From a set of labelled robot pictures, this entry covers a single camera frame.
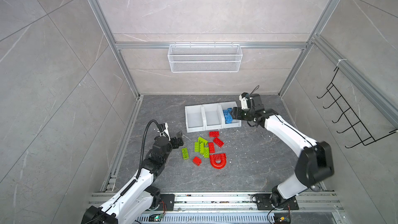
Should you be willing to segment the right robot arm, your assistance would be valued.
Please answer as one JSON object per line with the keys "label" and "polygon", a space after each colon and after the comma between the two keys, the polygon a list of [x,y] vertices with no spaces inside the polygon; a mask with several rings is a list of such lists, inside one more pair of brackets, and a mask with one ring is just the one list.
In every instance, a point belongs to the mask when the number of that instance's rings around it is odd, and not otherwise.
{"label": "right robot arm", "polygon": [[272,132],[297,155],[294,173],[272,189],[271,204],[276,209],[287,206],[296,195],[334,175],[331,146],[306,136],[286,122],[273,109],[265,109],[259,94],[244,92],[239,96],[241,107],[231,111],[233,119],[254,123],[255,127]]}

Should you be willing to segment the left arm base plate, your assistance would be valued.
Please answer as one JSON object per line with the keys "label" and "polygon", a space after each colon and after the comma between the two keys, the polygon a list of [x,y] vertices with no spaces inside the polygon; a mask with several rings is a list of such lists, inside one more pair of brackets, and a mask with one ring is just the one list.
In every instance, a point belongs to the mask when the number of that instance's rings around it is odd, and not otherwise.
{"label": "left arm base plate", "polygon": [[168,212],[174,209],[174,205],[174,194],[160,194],[159,196],[153,198],[152,206],[149,208],[149,210]]}

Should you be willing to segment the white three-compartment bin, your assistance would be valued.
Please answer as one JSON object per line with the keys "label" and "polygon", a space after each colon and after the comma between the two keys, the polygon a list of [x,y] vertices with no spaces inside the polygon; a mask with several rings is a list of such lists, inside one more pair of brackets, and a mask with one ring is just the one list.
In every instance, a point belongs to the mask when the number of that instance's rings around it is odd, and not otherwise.
{"label": "white three-compartment bin", "polygon": [[241,120],[226,124],[223,110],[237,107],[236,102],[221,102],[185,106],[186,130],[188,133],[241,127]]}

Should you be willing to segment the blue lego brick top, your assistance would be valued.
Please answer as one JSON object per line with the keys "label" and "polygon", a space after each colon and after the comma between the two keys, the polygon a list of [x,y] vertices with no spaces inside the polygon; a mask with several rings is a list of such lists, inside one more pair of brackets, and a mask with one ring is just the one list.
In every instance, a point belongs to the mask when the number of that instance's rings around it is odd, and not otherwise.
{"label": "blue lego brick top", "polygon": [[225,123],[226,124],[230,124],[234,120],[230,115],[225,115],[224,117],[225,117]]}

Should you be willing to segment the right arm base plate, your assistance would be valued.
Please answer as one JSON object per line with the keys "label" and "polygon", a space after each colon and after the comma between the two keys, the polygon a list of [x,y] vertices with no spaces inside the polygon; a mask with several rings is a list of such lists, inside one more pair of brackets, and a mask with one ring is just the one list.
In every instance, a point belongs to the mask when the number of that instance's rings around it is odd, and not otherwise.
{"label": "right arm base plate", "polygon": [[256,204],[259,211],[299,210],[299,205],[295,197],[277,200],[272,194],[254,194],[251,200]]}

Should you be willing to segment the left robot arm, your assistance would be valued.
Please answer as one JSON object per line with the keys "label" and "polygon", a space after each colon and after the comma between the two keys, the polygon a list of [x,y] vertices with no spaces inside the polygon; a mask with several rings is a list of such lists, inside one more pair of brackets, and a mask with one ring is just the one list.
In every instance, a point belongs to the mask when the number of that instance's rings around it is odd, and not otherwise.
{"label": "left robot arm", "polygon": [[83,224],[132,224],[148,209],[161,204],[160,189],[152,183],[162,173],[173,149],[184,145],[183,133],[174,138],[164,135],[154,139],[135,175],[114,196],[100,207],[90,206],[84,213]]}

